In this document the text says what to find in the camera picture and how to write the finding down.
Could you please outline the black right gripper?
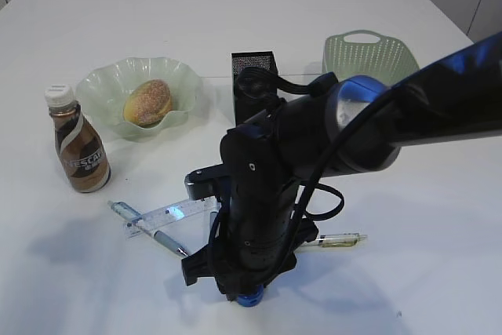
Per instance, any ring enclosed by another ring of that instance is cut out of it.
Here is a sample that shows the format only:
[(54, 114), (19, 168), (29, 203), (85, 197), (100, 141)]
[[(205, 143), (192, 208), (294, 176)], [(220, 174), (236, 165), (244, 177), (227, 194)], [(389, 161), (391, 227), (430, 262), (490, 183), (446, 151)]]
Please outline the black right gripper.
[(296, 267), (297, 248), (317, 229), (310, 220), (291, 225), (300, 181), (280, 159), (275, 120), (262, 111), (227, 131), (220, 155), (230, 177), (218, 237), (181, 260), (186, 286), (215, 277), (228, 300), (251, 294)]

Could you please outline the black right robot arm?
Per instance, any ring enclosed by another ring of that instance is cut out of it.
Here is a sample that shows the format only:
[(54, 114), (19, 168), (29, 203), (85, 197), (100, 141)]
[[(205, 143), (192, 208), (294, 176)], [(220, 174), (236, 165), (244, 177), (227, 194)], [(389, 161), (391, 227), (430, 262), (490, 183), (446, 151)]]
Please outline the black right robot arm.
[(296, 250), (339, 208), (309, 213), (323, 177), (386, 169), (404, 146), (501, 133), (501, 36), (426, 66), (393, 86), (326, 73), (298, 86), (260, 67), (236, 80), (262, 110), (229, 129), (221, 164), (185, 178), (189, 197), (220, 203), (205, 246), (182, 262), (187, 286), (214, 279), (241, 305), (296, 266)]

